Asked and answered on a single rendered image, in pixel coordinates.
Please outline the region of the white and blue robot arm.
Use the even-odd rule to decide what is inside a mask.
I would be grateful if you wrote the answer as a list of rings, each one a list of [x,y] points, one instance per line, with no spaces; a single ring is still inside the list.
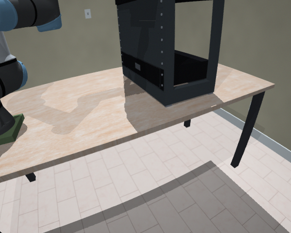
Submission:
[[[36,26],[39,32],[62,27],[58,0],[0,0],[0,99],[26,84],[28,74],[8,48],[3,32]],[[0,100],[0,135],[15,124]]]

